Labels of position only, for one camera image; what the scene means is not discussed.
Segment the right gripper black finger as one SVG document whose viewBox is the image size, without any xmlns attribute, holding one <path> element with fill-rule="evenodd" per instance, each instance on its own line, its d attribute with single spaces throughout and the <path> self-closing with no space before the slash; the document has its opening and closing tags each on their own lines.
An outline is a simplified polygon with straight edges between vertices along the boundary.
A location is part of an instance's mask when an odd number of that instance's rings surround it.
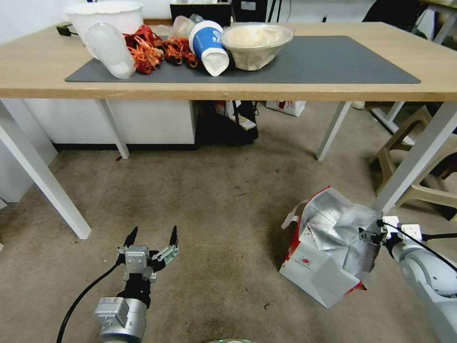
<svg viewBox="0 0 457 343">
<path fill-rule="evenodd" d="M 381 233 L 380 232 L 373 232 L 367 231 L 362 227 L 358 228 L 358 238 L 365 242 L 366 244 L 370 244 L 373 246 L 380 246 L 381 245 Z"/>
</svg>

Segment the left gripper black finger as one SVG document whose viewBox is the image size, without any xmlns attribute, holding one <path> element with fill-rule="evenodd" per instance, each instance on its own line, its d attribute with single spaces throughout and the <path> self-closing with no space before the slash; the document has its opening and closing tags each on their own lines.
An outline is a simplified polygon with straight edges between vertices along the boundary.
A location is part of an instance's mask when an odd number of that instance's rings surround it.
<svg viewBox="0 0 457 343">
<path fill-rule="evenodd" d="M 124 254 L 126 250 L 132 246 L 135 242 L 135 239 L 138 234 L 138 226 L 134 227 L 134 229 L 129 233 L 124 241 L 124 244 L 122 246 L 119 246 L 117 248 L 117 251 L 119 254 Z"/>
<path fill-rule="evenodd" d="M 173 227 L 169 245 L 154 256 L 154 260 L 168 264 L 179 255 L 177 226 Z"/>
</svg>

